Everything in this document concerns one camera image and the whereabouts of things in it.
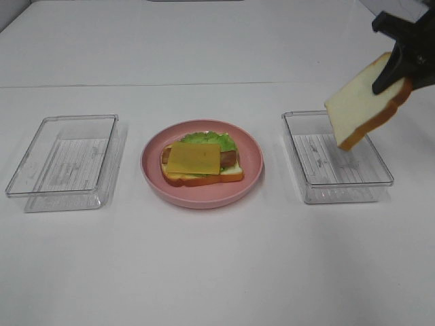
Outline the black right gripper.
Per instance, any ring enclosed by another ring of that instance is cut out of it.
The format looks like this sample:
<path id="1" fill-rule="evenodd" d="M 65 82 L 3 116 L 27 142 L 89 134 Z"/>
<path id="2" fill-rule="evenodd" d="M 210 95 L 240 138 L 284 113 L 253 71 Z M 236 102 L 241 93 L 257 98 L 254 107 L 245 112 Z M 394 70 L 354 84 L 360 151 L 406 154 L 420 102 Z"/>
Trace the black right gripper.
<path id="1" fill-rule="evenodd" d="M 409 22 L 382 11 L 372 21 L 374 32 L 396 41 L 382 72 L 372 84 L 374 94 L 380 94 L 405 77 L 414 90 L 434 84 L 434 2 L 423 1 L 427 12 L 416 22 Z"/>

